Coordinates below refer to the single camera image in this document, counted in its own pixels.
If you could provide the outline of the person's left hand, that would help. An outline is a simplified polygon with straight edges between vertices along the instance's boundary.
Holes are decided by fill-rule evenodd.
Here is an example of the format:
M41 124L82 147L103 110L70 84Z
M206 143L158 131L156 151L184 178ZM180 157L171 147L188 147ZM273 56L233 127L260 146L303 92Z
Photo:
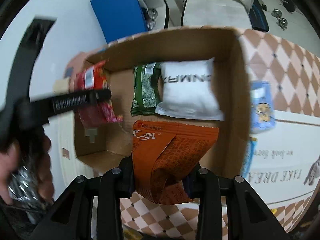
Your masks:
M53 204L54 186L48 154L50 139L43 136L43 150L39 158L21 155L18 141L1 152L1 199L7 205L19 202L31 207Z

